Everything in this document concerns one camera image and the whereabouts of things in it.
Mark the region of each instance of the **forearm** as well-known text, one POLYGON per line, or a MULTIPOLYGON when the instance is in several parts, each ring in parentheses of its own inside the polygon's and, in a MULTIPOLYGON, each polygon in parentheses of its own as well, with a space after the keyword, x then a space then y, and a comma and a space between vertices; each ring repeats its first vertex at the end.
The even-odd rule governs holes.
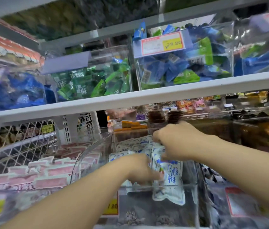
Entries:
POLYGON ((119 160, 110 162, 19 213, 0 229, 90 229, 127 179, 126 172, 119 160))
POLYGON ((196 160, 269 207, 269 153, 211 137, 196 160))

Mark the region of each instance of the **barcode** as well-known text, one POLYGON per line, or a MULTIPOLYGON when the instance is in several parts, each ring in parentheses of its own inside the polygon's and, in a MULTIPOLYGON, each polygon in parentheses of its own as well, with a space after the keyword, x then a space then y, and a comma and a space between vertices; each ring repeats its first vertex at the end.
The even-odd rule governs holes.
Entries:
POLYGON ((143 76, 141 79, 142 83, 148 84, 151 74, 152 74, 151 71, 144 69, 143 76))
POLYGON ((205 55, 194 57, 189 59, 190 64, 206 64, 206 57, 205 55))
POLYGON ((168 56, 168 60, 171 61, 172 63, 175 63, 175 62, 177 62, 177 61, 179 60, 179 57, 177 57, 177 56, 174 55, 174 54, 170 54, 170 55, 168 56))

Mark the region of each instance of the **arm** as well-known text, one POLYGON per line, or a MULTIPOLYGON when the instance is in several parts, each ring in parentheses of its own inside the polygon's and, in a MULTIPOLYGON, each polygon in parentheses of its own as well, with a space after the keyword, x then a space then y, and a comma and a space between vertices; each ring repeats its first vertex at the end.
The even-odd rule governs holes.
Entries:
POLYGON ((163 160, 201 162, 269 208, 269 153, 206 135, 186 122, 167 125, 153 137, 166 147, 163 160))
POLYGON ((145 154, 116 159, 20 212, 0 229, 91 229, 125 180, 163 178, 148 163, 145 154))

